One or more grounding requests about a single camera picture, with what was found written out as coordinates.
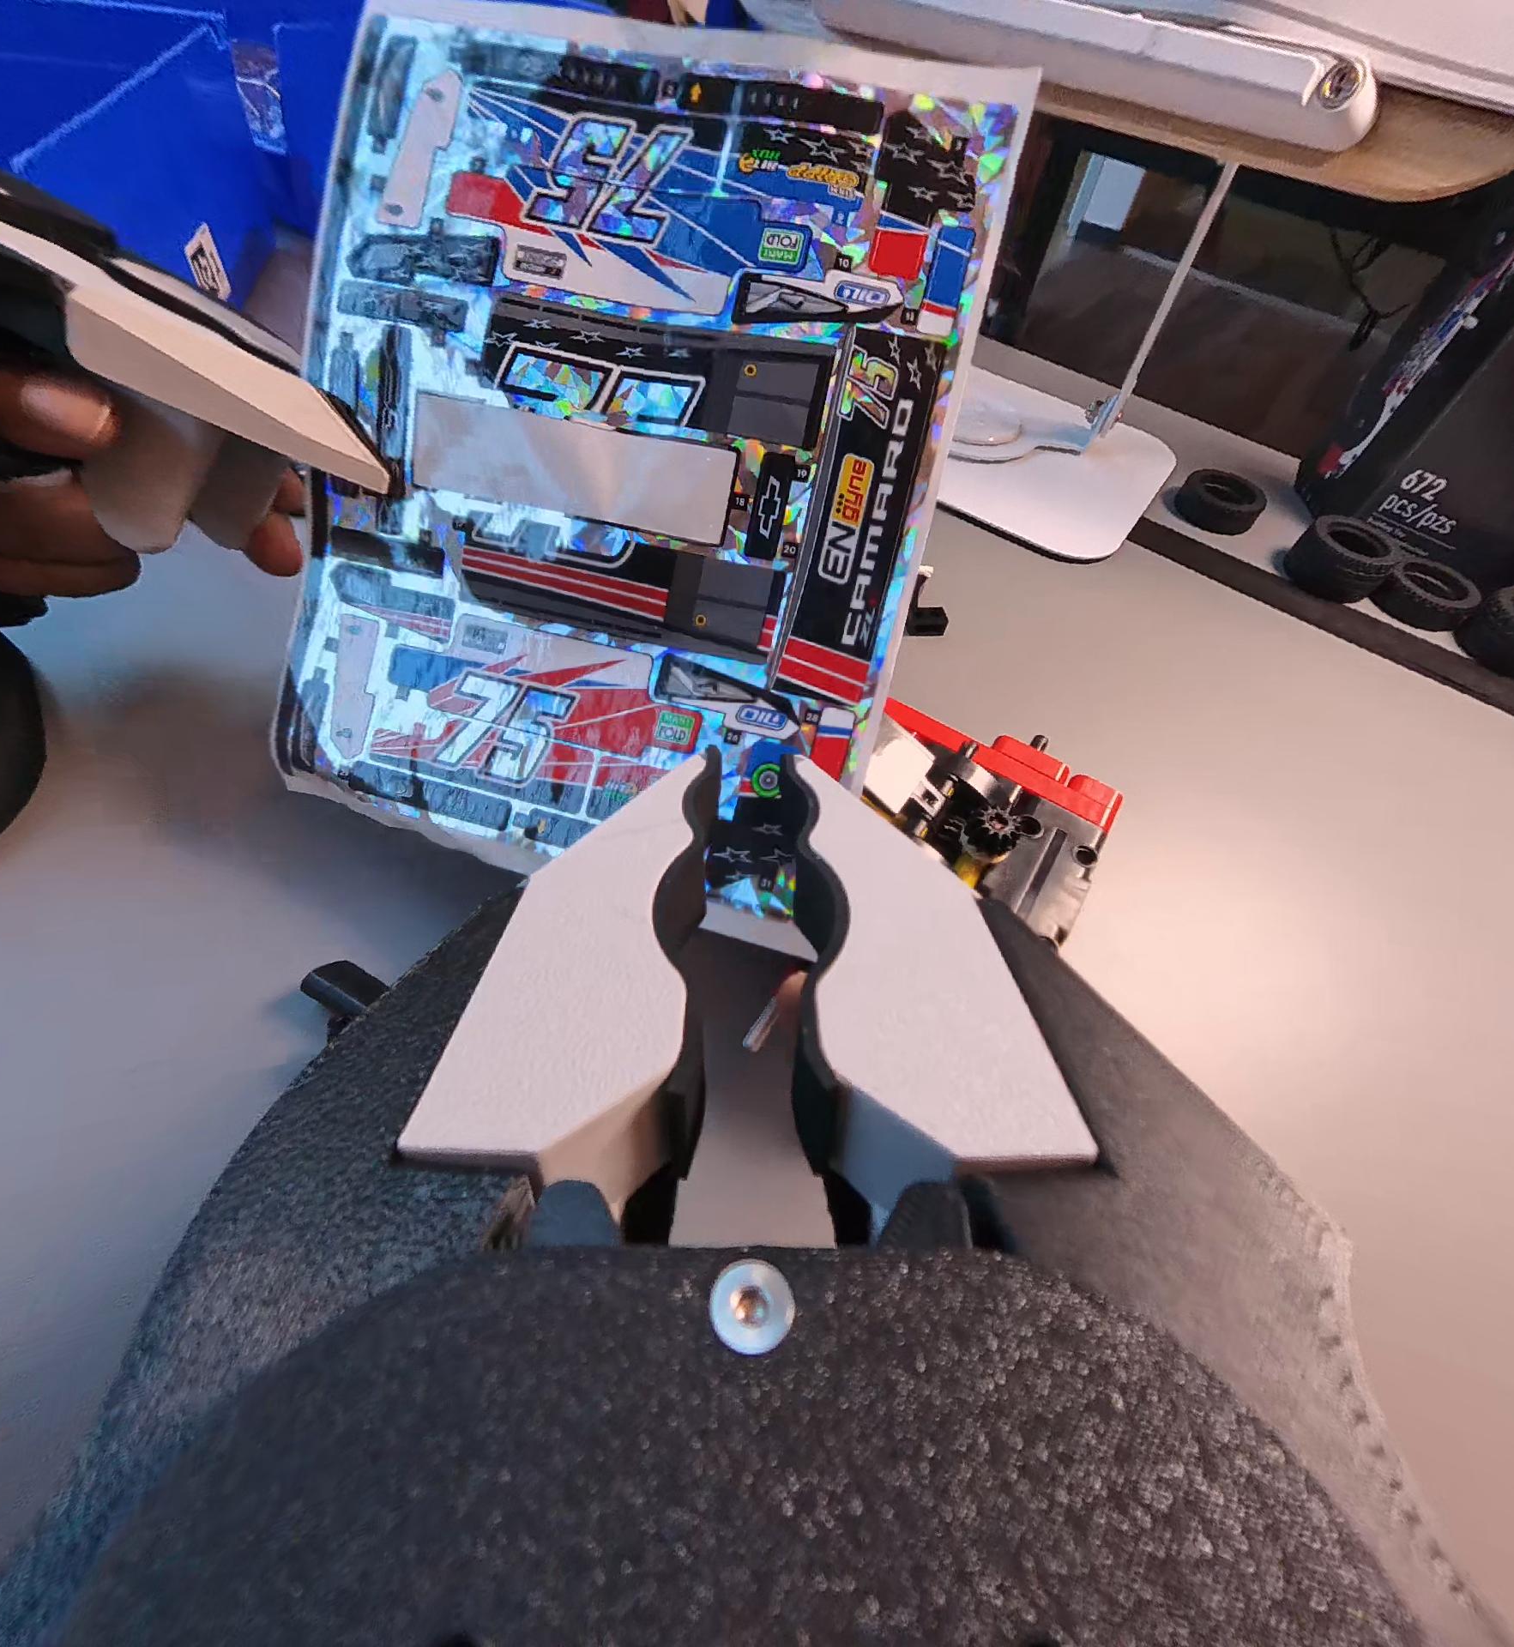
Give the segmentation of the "blue plastic bin white label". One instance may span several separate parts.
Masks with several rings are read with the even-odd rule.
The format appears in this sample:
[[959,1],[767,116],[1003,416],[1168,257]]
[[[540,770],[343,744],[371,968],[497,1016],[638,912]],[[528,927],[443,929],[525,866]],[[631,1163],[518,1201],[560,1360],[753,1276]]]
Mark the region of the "blue plastic bin white label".
[[221,3],[0,1],[0,167],[240,308],[275,244]]

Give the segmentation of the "lego set box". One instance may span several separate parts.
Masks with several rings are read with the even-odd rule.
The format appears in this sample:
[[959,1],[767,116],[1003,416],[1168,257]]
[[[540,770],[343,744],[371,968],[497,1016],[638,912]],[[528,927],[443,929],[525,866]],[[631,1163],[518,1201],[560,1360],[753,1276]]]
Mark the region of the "lego set box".
[[1514,584],[1514,170],[1460,207],[1442,270],[1301,458],[1296,491],[1493,592]]

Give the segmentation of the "person's left hand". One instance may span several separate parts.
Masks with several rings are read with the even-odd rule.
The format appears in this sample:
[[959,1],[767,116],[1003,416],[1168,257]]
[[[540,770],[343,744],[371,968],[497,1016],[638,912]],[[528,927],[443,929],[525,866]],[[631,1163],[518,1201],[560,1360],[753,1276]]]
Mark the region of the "person's left hand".
[[[97,385],[0,366],[0,441],[78,463],[118,437],[118,411]],[[70,469],[0,486],[0,592],[90,598],[134,584],[143,563],[103,530]]]

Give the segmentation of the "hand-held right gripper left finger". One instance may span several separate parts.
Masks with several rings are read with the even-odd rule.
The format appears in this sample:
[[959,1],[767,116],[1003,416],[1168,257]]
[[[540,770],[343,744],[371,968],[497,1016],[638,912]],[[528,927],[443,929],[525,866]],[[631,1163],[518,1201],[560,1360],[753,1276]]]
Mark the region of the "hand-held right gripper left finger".
[[704,919],[720,779],[717,749],[685,760],[527,877],[401,1156],[584,1180],[615,1212],[687,1175],[704,1037],[680,959]]

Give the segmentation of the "partly built lego car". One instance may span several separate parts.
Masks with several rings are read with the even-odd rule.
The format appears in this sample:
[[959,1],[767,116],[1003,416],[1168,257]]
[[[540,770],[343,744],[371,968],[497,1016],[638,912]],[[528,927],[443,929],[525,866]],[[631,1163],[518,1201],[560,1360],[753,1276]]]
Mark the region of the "partly built lego car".
[[1121,793],[1074,772],[1046,739],[991,742],[889,697],[861,790],[865,804],[1062,945],[1093,882]]

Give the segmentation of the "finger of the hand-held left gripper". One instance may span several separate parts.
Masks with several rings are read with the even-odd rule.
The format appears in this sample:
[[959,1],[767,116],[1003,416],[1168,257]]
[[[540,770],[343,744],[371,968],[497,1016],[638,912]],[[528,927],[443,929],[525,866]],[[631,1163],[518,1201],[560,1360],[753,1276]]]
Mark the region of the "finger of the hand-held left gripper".
[[82,256],[3,217],[0,254],[57,287],[70,359],[103,383],[375,493],[392,488],[354,416],[251,322],[211,319],[207,299],[171,277]]

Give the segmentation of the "holographic sticker sheet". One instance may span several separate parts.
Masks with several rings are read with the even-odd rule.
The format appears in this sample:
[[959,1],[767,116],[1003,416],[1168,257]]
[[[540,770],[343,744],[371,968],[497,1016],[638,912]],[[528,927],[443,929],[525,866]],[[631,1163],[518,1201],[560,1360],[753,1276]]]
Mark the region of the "holographic sticker sheet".
[[288,788],[520,872],[704,751],[706,924],[807,955],[781,763],[863,783],[1039,73],[366,3],[307,366]]

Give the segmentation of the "small clear plastic bag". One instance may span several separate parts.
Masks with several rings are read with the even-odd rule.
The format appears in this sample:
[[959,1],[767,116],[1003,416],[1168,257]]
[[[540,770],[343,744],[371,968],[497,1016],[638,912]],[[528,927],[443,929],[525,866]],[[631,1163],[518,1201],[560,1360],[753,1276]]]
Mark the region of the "small clear plastic bag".
[[265,153],[288,153],[279,57],[274,43],[230,39],[230,57],[235,90],[253,142]]

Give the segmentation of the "white book stand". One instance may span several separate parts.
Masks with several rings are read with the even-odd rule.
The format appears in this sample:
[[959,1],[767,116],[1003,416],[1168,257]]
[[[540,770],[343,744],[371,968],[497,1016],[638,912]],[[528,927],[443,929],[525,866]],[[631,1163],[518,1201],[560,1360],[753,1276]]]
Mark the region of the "white book stand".
[[[959,64],[1041,71],[1027,62]],[[1411,205],[1467,195],[1514,170],[1514,114],[1392,85],[1381,92],[1360,85],[1360,66],[1341,60],[1308,86],[1304,104],[1280,106],[1250,88],[1174,81],[1168,106],[1160,107],[1060,86],[1041,71],[1038,109],[1046,118],[1210,158],[1216,182],[1121,385],[1102,392],[1090,411],[982,364],[971,367],[940,472],[943,509],[1062,561],[1095,563],[1116,551],[1177,462],[1161,439],[1125,421],[1121,409],[1242,172],[1381,205]]]

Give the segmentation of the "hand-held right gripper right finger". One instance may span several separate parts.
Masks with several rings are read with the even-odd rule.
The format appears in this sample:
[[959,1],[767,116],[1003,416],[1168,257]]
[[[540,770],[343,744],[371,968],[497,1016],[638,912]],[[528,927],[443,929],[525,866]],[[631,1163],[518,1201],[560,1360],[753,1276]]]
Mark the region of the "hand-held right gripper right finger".
[[1093,1166],[992,908],[804,755],[785,760],[783,816],[816,950],[790,1105],[834,1233],[870,1235],[915,1182]]

